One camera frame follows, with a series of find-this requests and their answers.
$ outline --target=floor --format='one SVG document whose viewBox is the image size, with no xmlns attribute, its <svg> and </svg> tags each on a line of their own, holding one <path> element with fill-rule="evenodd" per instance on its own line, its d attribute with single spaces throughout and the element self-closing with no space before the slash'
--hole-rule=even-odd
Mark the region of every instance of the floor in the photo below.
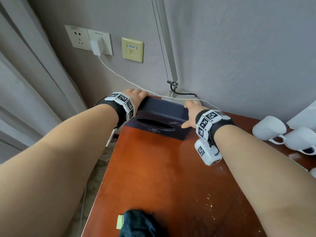
<svg viewBox="0 0 316 237">
<path fill-rule="evenodd" d="M 105 150 L 103 151 L 103 154 L 99 158 L 98 162 L 95 164 L 90 174 L 88 184 L 87 184 L 82 222 L 80 223 L 84 193 L 82 194 L 82 198 L 76 210 L 76 213 L 73 216 L 71 222 L 69 223 L 67 229 L 65 230 L 63 237 L 80 237 L 81 236 L 84 226 L 89 217 L 90 211 L 92 209 L 94 200 L 100 188 L 103 176 L 105 174 L 107 165 L 110 161 L 116 142 L 117 142 L 117 139 L 113 138 L 109 146 L 106 147 Z"/>
</svg>

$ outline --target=oval opening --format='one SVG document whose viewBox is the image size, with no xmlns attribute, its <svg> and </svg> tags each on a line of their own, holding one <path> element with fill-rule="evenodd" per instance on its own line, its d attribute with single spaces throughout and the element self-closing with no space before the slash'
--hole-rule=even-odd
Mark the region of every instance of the oval opening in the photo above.
<svg viewBox="0 0 316 237">
<path fill-rule="evenodd" d="M 137 118 L 136 121 L 142 125 L 152 127 L 158 130 L 163 130 L 163 131 L 174 131 L 174 127 L 160 122 L 160 121 L 155 121 L 155 120 L 150 120 L 150 119 L 143 119 L 143 118 Z"/>
</svg>

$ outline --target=white charger plug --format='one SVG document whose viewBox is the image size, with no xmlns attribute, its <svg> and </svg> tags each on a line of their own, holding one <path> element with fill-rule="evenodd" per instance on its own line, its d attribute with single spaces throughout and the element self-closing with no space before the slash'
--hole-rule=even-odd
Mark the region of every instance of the white charger plug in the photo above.
<svg viewBox="0 0 316 237">
<path fill-rule="evenodd" d="M 102 55 L 104 52 L 104 42 L 102 37 L 99 37 L 97 40 L 90 40 L 90 44 L 94 55 Z"/>
</svg>

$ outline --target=white wall socket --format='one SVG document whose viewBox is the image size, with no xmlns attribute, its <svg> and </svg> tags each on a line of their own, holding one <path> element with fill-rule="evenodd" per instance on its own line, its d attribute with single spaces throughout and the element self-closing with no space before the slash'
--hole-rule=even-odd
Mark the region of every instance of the white wall socket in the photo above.
<svg viewBox="0 0 316 237">
<path fill-rule="evenodd" d="M 109 33 L 78 26 L 65 25 L 65 28 L 73 47 L 92 51 L 90 39 L 98 39 L 98 37 L 101 36 L 105 47 L 103 54 L 113 55 L 111 36 Z"/>
<path fill-rule="evenodd" d="M 65 25 L 65 28 L 73 47 L 92 51 L 86 28 L 68 25 Z"/>
</svg>

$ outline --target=yellow-green sticky note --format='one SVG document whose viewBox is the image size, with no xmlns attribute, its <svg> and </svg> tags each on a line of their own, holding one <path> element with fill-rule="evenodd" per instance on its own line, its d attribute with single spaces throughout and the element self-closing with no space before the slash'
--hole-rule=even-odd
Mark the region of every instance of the yellow-green sticky note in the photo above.
<svg viewBox="0 0 316 237">
<path fill-rule="evenodd" d="M 121 229 L 124 223 L 124 215 L 118 216 L 118 221 L 116 223 L 116 229 Z"/>
</svg>

